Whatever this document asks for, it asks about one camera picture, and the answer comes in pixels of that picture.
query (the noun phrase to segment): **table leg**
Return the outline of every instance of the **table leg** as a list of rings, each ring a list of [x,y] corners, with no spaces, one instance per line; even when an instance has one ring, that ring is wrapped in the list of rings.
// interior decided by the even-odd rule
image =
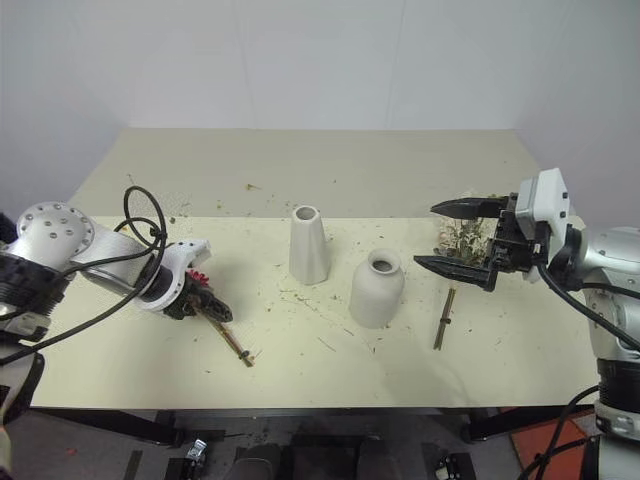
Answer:
[[[556,420],[564,406],[518,407],[487,417],[472,419],[462,428],[461,436],[466,442],[477,442],[504,433],[524,430],[542,423]],[[591,413],[593,405],[578,405],[571,417]]]

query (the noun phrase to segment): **white backdrop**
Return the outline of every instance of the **white backdrop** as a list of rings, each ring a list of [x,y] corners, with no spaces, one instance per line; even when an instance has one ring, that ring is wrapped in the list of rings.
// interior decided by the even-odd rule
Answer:
[[[635,1],[0,1],[10,214],[70,197],[123,126],[516,128],[588,220],[640,224],[604,215],[637,198],[611,188],[640,173]]]

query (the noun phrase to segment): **black cable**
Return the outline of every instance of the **black cable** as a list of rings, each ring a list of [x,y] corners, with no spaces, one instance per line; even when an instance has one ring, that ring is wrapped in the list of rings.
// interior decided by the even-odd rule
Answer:
[[[626,295],[627,297],[640,300],[640,293],[629,290],[628,288],[617,287],[616,285],[609,285],[607,283],[587,282],[583,283],[580,288],[595,288],[598,290],[606,290],[612,293],[619,293],[620,295]]]
[[[124,205],[123,205],[123,209],[124,209],[124,217],[126,219],[126,222],[129,224],[129,226],[131,227],[131,231],[133,232],[133,234],[138,238],[138,240],[140,240],[143,244],[145,244],[147,247],[151,246],[151,243],[144,237],[144,235],[142,235],[138,229],[136,228],[136,226],[133,223],[130,223],[132,220],[131,217],[131,212],[129,211],[129,197],[131,196],[131,194],[134,191],[140,191],[142,192],[144,190],[144,192],[146,192],[147,194],[147,198],[149,199],[149,201],[153,204],[153,207],[156,210],[156,213],[161,212],[162,210],[160,209],[160,204],[157,202],[157,200],[153,197],[153,195],[151,195],[147,190],[145,190],[142,187],[138,187],[137,185],[134,185],[133,187],[129,187],[127,188],[127,190],[124,192]]]
[[[540,469],[536,474],[536,480],[542,480],[547,465],[549,464],[549,459],[551,458],[551,452],[554,450],[554,448],[556,448],[556,444],[558,443],[558,439],[560,438],[560,434],[562,433],[564,422],[567,421],[567,418],[569,417],[571,412],[573,412],[573,409],[576,408],[578,402],[583,398],[588,397],[592,393],[596,393],[598,391],[598,388],[599,387],[595,385],[580,392],[578,395],[573,397],[571,401],[562,409],[562,413],[560,414],[560,417],[558,417],[558,423],[556,424],[556,429],[553,432],[553,436],[551,437],[549,446],[547,447],[546,452],[541,457]]]
[[[160,269],[161,263],[162,263],[162,257],[164,256],[164,252],[166,249],[166,245],[167,245],[167,224],[164,218],[164,214],[162,212],[162,208],[160,207],[160,204],[157,202],[157,200],[154,198],[154,196],[147,191],[146,189],[139,187],[137,185],[131,186],[129,187],[126,192],[125,192],[125,196],[124,196],[124,204],[125,204],[125,215],[127,216],[127,221],[130,222],[129,225],[133,225],[133,218],[137,218],[137,217],[131,217],[131,215],[129,215],[128,211],[128,201],[129,201],[129,196],[131,195],[131,193],[133,191],[139,191],[142,194],[144,194],[149,201],[153,204],[156,213],[158,214],[158,219],[160,222],[160,226],[158,228],[158,230],[156,232],[152,232],[152,235],[155,236],[155,241],[154,243],[149,243],[148,248],[145,249],[143,252],[140,253],[136,253],[136,254],[132,254],[132,255],[123,255],[121,257],[112,257],[112,258],[106,258],[106,259],[102,259],[102,260],[96,260],[94,262],[88,262],[82,265],[76,265],[68,270],[65,270],[66,275],[68,275],[69,271],[75,272],[75,271],[79,271],[79,270],[83,270],[85,268],[90,268],[92,266],[96,266],[96,265],[103,265],[105,263],[112,263],[112,262],[117,262],[117,261],[123,261],[123,260],[131,260],[132,258],[137,258],[137,257],[141,257],[143,255],[146,255],[148,253],[150,253],[151,251],[155,250],[157,248],[158,253],[155,256],[154,260],[153,260],[153,264],[151,266],[151,268],[149,269],[149,275],[147,276],[147,278],[145,279],[145,281],[140,282],[140,284],[134,288],[129,294],[127,294],[122,300],[120,300],[118,303],[116,303],[115,305],[113,305],[112,307],[108,308],[107,310],[105,310],[104,312],[100,313],[99,315],[95,316],[94,318],[92,318],[91,320],[87,320],[84,323],[81,323],[80,325],[77,325],[69,330],[67,330],[66,332],[63,332],[59,335],[56,335],[55,337],[52,337],[48,340],[42,341],[36,345],[33,345],[31,347],[25,348],[19,352],[16,352],[12,355],[8,355],[7,357],[4,357],[2,359],[0,359],[0,366],[3,365],[7,365],[11,362],[14,362],[20,358],[26,357],[28,355],[31,355],[39,350],[42,350],[43,348],[46,348],[48,346],[51,346],[53,344],[56,344],[58,342],[61,342],[62,340],[66,340],[69,337],[72,337],[73,335],[82,332],[83,330],[86,330],[87,328],[95,325],[98,322],[101,322],[102,320],[104,320],[105,318],[109,317],[110,315],[113,315],[115,312],[117,312],[118,310],[120,310],[122,307],[124,307],[127,303],[129,303],[131,300],[133,300],[134,298],[136,298],[146,287],[147,285],[153,280],[153,278],[155,277],[156,273],[158,272],[158,270]]]
[[[547,270],[547,266],[544,264],[538,265],[538,272],[540,272],[540,277],[542,280],[549,286],[553,292],[562,298],[565,302],[575,308],[578,312],[582,313],[589,320],[593,320],[598,326],[604,328],[607,332],[609,332],[614,337],[619,338],[627,345],[629,345],[634,350],[640,352],[640,342],[629,335],[624,330],[616,327],[613,323],[609,322],[604,317],[600,316],[598,313],[591,310],[589,307],[579,302],[571,295],[569,295],[560,285],[556,283],[554,278],[551,276],[549,271]]]
[[[555,457],[556,455],[564,453],[567,450],[571,450],[572,448],[580,447],[580,446],[584,445],[585,443],[589,442],[592,438],[594,438],[594,437],[581,438],[580,440],[574,440],[573,442],[568,442],[568,443],[565,443],[563,445],[560,445],[559,447],[553,449],[553,451],[551,452],[551,455],[549,457],[550,458],[551,457]],[[528,480],[529,475],[531,475],[533,473],[533,471],[540,466],[541,462],[542,462],[542,455],[540,455],[538,458],[536,458],[533,462],[531,462],[527,466],[527,468],[525,468],[522,471],[520,476],[518,476],[518,480]]]
[[[151,223],[154,225],[154,227],[157,229],[157,231],[159,231],[159,227],[152,222],[149,219],[146,218],[141,218],[141,217],[135,217],[132,218],[130,220],[125,220],[123,222],[121,222],[120,225],[122,224],[129,224],[130,222],[137,222],[137,221],[144,221],[146,223]],[[87,263],[79,263],[77,265],[74,265],[73,267],[68,268],[67,270],[64,270],[62,272],[59,272],[55,277],[53,277],[53,279],[51,280],[51,283],[56,283],[58,281],[60,281],[61,279],[68,277],[69,275],[72,275],[76,272],[79,272],[81,270],[87,270],[91,267],[97,267],[99,265],[105,265],[107,263],[116,263],[116,262],[123,262],[125,260],[133,260],[135,258],[139,258],[139,257],[144,257],[145,255],[148,255],[150,253],[152,253],[154,250],[157,249],[158,245],[160,243],[160,235],[158,235],[156,237],[156,240],[153,244],[151,244],[151,246],[149,248],[146,248],[145,250],[138,252],[138,253],[132,253],[130,255],[121,255],[118,257],[108,257],[108,258],[102,258],[100,260],[94,260],[92,262],[87,262]],[[10,320],[12,318],[18,317],[20,315],[22,315],[23,313],[32,311],[34,309],[36,309],[43,301],[46,300],[46,292],[42,292],[38,295],[35,295],[31,301],[24,307],[15,310],[11,313],[6,313],[4,315],[0,315],[0,321],[3,320]]]
[[[121,221],[116,227],[113,229],[114,232],[119,232],[126,226],[132,226],[134,222],[143,222],[151,227],[151,235],[153,235],[154,231],[158,231],[160,227],[153,220],[150,220],[146,217],[131,217]]]

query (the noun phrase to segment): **white ceramic vase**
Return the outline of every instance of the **white ceramic vase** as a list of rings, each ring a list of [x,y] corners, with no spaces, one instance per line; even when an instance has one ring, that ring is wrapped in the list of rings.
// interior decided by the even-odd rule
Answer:
[[[398,310],[403,288],[400,257],[387,248],[372,251],[353,274],[351,316],[363,327],[385,327]]]
[[[329,253],[320,212],[303,205],[291,214],[289,272],[300,283],[313,285],[329,276]]]

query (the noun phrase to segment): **table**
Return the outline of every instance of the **table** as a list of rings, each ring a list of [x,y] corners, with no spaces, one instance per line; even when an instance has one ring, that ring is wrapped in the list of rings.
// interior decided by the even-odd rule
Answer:
[[[471,189],[516,190],[535,169],[512,132],[125,131],[71,203],[113,226],[121,217],[100,215],[119,214],[120,192],[132,182],[158,194],[175,219],[172,239],[211,241],[215,257],[202,270],[233,309],[232,328],[256,365],[246,368],[201,318],[175,321],[128,307],[44,351],[48,366],[33,405],[564,404],[597,382],[584,318],[546,286],[503,275],[492,294],[460,287],[443,350],[435,352],[449,284],[411,260],[435,245],[440,220],[422,217],[430,204]],[[312,287],[287,269],[284,217],[297,203],[321,209],[330,239],[330,277]],[[256,218],[269,215],[280,218]],[[414,218],[375,218],[382,216]],[[407,281],[390,328],[371,331],[348,315],[350,281],[367,253],[384,246],[400,254]],[[52,334],[116,300],[83,279],[67,297]]]

